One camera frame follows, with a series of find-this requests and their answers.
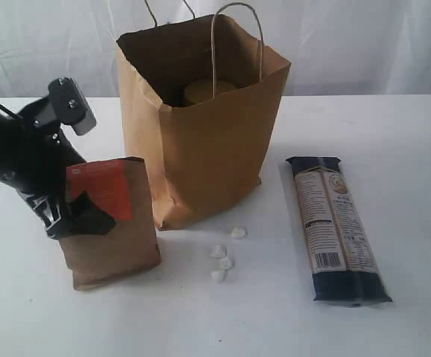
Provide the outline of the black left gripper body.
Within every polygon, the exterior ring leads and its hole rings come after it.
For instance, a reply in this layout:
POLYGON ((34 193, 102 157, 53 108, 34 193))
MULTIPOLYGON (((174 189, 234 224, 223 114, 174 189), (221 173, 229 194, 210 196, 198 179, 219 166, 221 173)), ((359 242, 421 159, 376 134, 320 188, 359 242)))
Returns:
POLYGON ((71 233, 66 168, 84 162, 59 127, 48 132, 37 130, 23 142, 17 161, 17 192, 41 219, 50 238, 71 233))

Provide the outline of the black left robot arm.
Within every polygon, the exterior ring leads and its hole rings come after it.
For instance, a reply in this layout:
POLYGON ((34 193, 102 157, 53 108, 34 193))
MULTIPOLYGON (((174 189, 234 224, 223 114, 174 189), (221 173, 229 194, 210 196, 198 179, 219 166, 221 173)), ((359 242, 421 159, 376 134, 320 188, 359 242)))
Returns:
POLYGON ((72 235, 104 235, 115 219, 87 192, 66 196, 66 170, 84 163, 54 117, 48 98, 13 113, 0 104, 0 182, 42 221, 52 239, 72 235))

